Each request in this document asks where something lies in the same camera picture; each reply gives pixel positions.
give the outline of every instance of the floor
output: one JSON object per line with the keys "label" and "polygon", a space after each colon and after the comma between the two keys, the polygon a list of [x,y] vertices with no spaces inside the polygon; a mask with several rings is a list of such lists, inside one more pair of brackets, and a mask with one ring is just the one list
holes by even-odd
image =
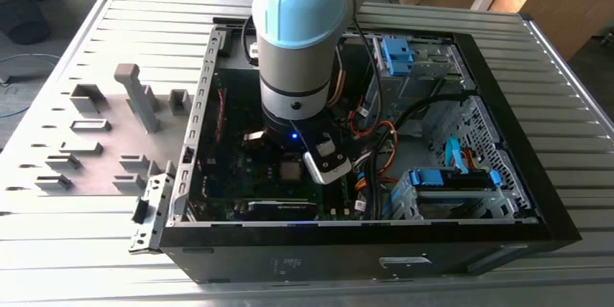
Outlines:
{"label": "floor", "polygon": [[[47,0],[38,3],[53,28],[51,37],[37,45],[13,45],[0,35],[0,59],[23,52],[61,55],[96,0]],[[595,99],[609,116],[614,116],[614,45],[603,47],[591,40],[571,59],[571,68],[580,76]],[[23,109],[33,100],[49,75],[50,66],[42,59],[19,58],[1,64],[0,73],[15,75],[9,84],[0,84],[0,149],[3,147],[22,114],[1,118]]]}

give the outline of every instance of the blue plastic clip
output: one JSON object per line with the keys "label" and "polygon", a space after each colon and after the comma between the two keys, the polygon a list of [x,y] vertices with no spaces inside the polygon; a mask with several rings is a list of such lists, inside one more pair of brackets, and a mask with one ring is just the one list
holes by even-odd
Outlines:
{"label": "blue plastic clip", "polygon": [[492,179],[492,183],[495,184],[495,186],[500,187],[500,185],[503,184],[503,179],[500,178],[500,174],[497,171],[489,171],[489,179]]}
{"label": "blue plastic clip", "polygon": [[388,72],[393,77],[404,77],[413,67],[413,54],[405,39],[383,39],[383,53],[385,55]]}
{"label": "blue plastic clip", "polygon": [[449,137],[448,141],[444,144],[444,165],[445,166],[451,164],[452,157],[453,157],[453,166],[457,169],[460,169],[461,174],[468,174],[468,169],[464,166],[464,161],[461,160],[459,139],[455,137]]}

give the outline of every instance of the blue cable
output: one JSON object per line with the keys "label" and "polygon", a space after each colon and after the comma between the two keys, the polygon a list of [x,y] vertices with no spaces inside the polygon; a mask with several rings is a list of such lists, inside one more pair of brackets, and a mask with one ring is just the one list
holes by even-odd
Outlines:
{"label": "blue cable", "polygon": [[17,114],[21,114],[23,111],[26,111],[29,109],[29,107],[25,107],[22,110],[19,111],[15,111],[14,113],[10,113],[10,114],[6,114],[6,115],[0,115],[0,119],[2,118],[9,118],[10,116],[14,116]]}

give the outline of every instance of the blue drive bracket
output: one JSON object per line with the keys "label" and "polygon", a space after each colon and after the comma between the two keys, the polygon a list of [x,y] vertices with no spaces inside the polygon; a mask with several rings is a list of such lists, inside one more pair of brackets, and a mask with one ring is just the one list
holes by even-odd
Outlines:
{"label": "blue drive bracket", "polygon": [[455,137],[449,137],[448,141],[444,144],[444,165],[449,166],[453,157],[453,166],[460,169],[461,174],[468,173],[468,169],[464,166],[464,161],[461,160],[461,153],[460,153],[460,143],[459,139]]}
{"label": "blue drive bracket", "polygon": [[389,66],[388,72],[393,77],[409,74],[413,67],[413,54],[405,39],[383,39],[383,54]]}
{"label": "blue drive bracket", "polygon": [[409,172],[411,185],[443,186],[441,171],[439,169],[417,169]]}

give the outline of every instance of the power supply cable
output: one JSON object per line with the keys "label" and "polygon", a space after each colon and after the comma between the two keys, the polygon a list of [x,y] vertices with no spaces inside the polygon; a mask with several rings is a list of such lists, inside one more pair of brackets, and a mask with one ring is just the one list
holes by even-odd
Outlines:
{"label": "power supply cable", "polygon": [[[403,127],[404,123],[407,120],[427,106],[431,104],[440,102],[440,101],[457,101],[463,102],[471,95],[473,95],[475,92],[472,91],[465,91],[461,93],[443,93],[436,96],[431,96],[427,98],[423,98],[420,101],[415,102],[403,112],[403,114],[399,116],[397,120],[393,122],[393,128],[399,129]],[[371,213],[371,217],[375,217],[375,219],[379,219],[380,217],[380,191],[377,187],[377,179],[376,179],[376,156],[379,154],[379,151],[385,143],[387,137],[391,133],[385,132],[381,134],[379,137],[379,140],[373,146],[373,149],[371,150],[371,155],[368,157],[368,161],[364,165],[364,178],[367,182],[367,187],[368,187],[368,195],[372,196],[371,199],[371,204],[373,205],[373,212]]]}
{"label": "power supply cable", "polygon": [[380,74],[379,68],[376,68],[375,57],[373,57],[373,54],[372,54],[369,46],[368,46],[367,36],[364,35],[363,28],[360,28],[360,25],[357,24],[357,17],[356,17],[357,0],[352,0],[352,6],[353,6],[353,8],[352,8],[352,10],[353,10],[352,22],[353,22],[353,26],[354,26],[356,31],[357,31],[358,36],[360,36],[360,41],[363,42],[364,50],[367,51],[369,65],[373,68],[375,81],[376,81],[376,115],[375,115],[375,122],[373,122],[373,125],[372,125],[371,128],[368,128],[367,130],[358,131],[360,136],[365,137],[365,136],[369,136],[373,133],[373,130],[375,130],[375,128],[376,128],[376,126],[377,126],[377,124],[380,123],[380,120],[381,120],[381,109],[384,107],[383,93],[381,93],[381,74]]}

